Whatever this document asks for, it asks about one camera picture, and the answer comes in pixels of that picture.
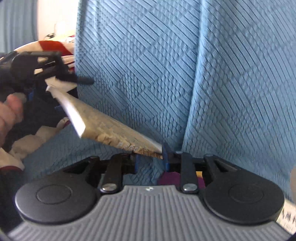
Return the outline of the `person's left hand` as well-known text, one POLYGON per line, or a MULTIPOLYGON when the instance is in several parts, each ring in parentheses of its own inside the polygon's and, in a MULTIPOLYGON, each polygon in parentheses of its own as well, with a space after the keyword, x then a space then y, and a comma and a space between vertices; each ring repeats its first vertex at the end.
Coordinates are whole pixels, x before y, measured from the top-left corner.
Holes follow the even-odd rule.
POLYGON ((16 94, 10 94, 5 102, 1 102, 1 147, 5 143, 8 132, 23 120, 23 102, 16 94))

